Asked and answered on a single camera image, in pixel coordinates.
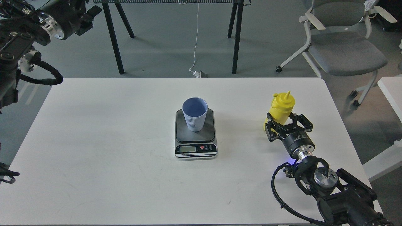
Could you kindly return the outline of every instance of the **white cable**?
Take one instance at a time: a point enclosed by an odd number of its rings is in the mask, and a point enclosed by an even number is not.
[[[194,47],[194,63],[193,66],[189,69],[189,71],[191,71],[193,73],[193,75],[195,75],[196,72],[192,71],[191,69],[194,67],[195,65],[195,49],[197,48],[197,39],[198,39],[198,13],[200,12],[200,4],[198,3],[198,11],[197,11],[197,35],[195,36],[195,47]]]

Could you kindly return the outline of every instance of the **yellow bottle cap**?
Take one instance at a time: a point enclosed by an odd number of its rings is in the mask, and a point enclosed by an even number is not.
[[[275,93],[273,96],[274,99],[271,103],[273,108],[284,112],[292,111],[293,106],[295,106],[295,99],[290,95],[290,91]]]

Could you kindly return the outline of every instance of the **black table leg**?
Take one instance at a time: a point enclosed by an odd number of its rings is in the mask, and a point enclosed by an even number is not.
[[[236,36],[235,36],[235,40],[234,40],[232,74],[237,73],[237,58],[239,57],[240,30],[242,28],[243,7],[244,7],[244,0],[240,0],[240,2],[238,3],[238,9],[237,9]]]
[[[123,20],[124,26],[126,26],[128,34],[130,35],[130,38],[134,38],[135,36],[134,36],[133,30],[131,29],[131,26],[128,23],[127,17],[123,11],[123,7],[121,6],[121,4],[118,4],[118,3],[115,3],[115,4],[116,4],[117,11],[120,14],[120,17]]]
[[[237,3],[233,3],[233,6],[232,6],[232,14],[230,15],[230,23],[229,23],[228,38],[231,38],[231,37],[232,37],[233,24],[234,24],[234,17],[236,16],[237,5],[238,5]]]
[[[119,69],[119,74],[124,74],[123,63],[121,61],[119,46],[117,44],[115,29],[113,28],[112,17],[110,15],[108,3],[102,3],[103,12],[105,13],[106,24],[109,30],[110,40],[112,41],[113,51],[115,52],[116,63]]]

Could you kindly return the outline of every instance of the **white table top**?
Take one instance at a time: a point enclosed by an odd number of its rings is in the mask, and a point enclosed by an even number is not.
[[[382,77],[378,86],[402,122],[402,77]]]
[[[292,161],[263,131],[275,92],[314,125],[314,154],[369,185],[319,78],[67,78],[52,87],[0,185],[0,224],[298,224],[270,181]],[[214,110],[218,156],[174,156],[175,113],[189,97]],[[313,197],[280,172],[282,199],[322,220]]]

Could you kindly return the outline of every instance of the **chair armrest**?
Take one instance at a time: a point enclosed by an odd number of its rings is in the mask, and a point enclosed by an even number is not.
[[[373,9],[369,10],[369,14],[373,13],[378,13],[380,14],[384,19],[386,19],[390,23],[396,23],[398,22],[395,17],[393,17],[389,12],[387,12],[385,9],[383,9],[380,6],[374,6]]]
[[[311,24],[313,24],[314,27],[316,27],[318,30],[320,30],[320,31],[325,30],[325,27],[321,23],[321,21],[316,16],[314,16],[312,13],[310,13],[309,11],[307,11],[304,16],[301,16],[299,18],[299,22],[302,23],[307,20],[310,21]]]

